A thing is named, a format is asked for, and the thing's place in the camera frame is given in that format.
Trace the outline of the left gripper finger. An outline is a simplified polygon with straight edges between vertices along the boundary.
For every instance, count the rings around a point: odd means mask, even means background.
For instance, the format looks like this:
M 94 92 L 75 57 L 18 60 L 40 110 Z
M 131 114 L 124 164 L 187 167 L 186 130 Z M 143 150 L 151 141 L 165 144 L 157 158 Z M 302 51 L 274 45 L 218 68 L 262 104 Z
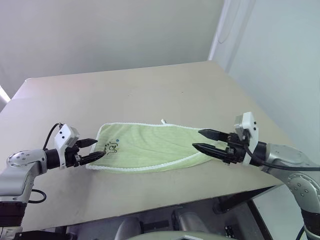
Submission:
M 105 154 L 106 154 L 105 151 L 96 151 L 96 152 L 92 152 L 86 156 L 80 156 L 79 164 L 86 165 L 86 164 L 95 162 L 98 159 L 102 158 Z
M 96 139 L 92 138 L 85 138 L 85 139 L 80 139 L 76 141 L 76 146 L 78 148 L 87 148 L 89 146 L 92 146 L 93 144 L 97 143 L 98 141 Z

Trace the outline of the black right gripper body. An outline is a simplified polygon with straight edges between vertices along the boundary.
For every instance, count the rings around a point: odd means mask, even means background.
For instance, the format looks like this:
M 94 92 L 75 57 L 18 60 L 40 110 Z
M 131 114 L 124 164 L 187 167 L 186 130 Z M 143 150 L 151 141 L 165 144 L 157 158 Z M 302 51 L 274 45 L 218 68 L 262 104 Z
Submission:
M 239 139 L 239 136 L 236 133 L 227 134 L 226 143 L 226 157 L 223 162 L 226 164 L 242 163 L 245 160 L 247 152 L 243 142 Z

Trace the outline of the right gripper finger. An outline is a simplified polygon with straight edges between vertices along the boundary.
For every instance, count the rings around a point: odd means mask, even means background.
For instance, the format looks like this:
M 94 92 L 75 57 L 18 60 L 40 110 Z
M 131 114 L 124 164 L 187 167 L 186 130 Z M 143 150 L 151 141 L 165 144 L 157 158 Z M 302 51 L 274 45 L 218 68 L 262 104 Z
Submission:
M 225 160 L 227 158 L 227 153 L 225 150 L 216 148 L 214 145 L 207 143 L 193 143 L 192 146 L 199 152 L 220 160 Z
M 228 134 L 225 132 L 213 130 L 213 129 L 201 129 L 198 131 L 199 134 L 203 135 L 204 137 L 214 140 L 214 141 L 227 141 Z

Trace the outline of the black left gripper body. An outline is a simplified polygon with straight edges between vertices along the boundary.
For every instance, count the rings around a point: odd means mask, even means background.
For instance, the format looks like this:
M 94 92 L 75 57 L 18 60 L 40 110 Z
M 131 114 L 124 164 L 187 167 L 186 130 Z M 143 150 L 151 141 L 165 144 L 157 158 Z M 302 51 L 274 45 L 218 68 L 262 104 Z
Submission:
M 79 147 L 75 144 L 72 147 L 67 147 L 64 152 L 65 166 L 78 167 L 80 165 L 81 157 L 78 155 Z

